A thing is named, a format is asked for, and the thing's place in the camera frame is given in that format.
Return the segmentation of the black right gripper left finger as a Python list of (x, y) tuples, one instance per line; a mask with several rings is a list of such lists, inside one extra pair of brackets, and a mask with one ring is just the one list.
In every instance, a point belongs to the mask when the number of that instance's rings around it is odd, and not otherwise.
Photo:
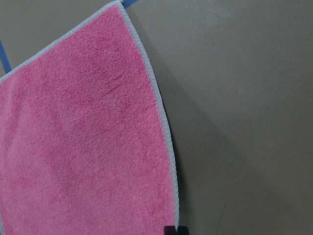
[(176, 235), (175, 226), (165, 226), (164, 227), (164, 235)]

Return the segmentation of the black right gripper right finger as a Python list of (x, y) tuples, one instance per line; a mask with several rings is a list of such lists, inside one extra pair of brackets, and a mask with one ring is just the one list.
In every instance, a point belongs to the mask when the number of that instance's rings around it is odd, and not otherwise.
[(188, 227), (186, 226), (178, 226), (177, 235), (189, 235)]

